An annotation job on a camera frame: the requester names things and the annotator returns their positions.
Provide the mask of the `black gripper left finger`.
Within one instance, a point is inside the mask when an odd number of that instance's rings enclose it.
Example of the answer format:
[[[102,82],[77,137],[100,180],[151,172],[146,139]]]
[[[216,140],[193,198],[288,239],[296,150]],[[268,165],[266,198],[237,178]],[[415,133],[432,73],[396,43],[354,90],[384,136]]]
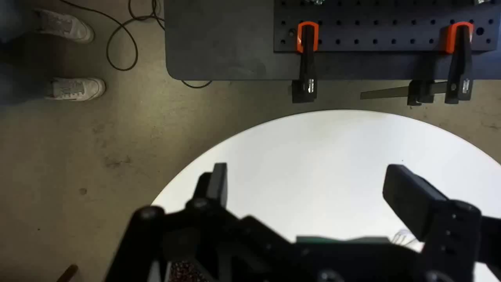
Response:
[[[193,206],[227,205],[227,164],[216,162],[212,172],[204,172],[190,200]]]

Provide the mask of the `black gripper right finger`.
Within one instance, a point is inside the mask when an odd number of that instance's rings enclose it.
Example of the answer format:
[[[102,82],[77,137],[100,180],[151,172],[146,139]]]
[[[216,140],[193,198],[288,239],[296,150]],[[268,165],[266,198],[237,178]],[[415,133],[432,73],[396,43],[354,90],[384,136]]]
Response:
[[[389,164],[382,195],[420,242],[423,255],[475,256],[481,209],[451,198],[404,164]]]

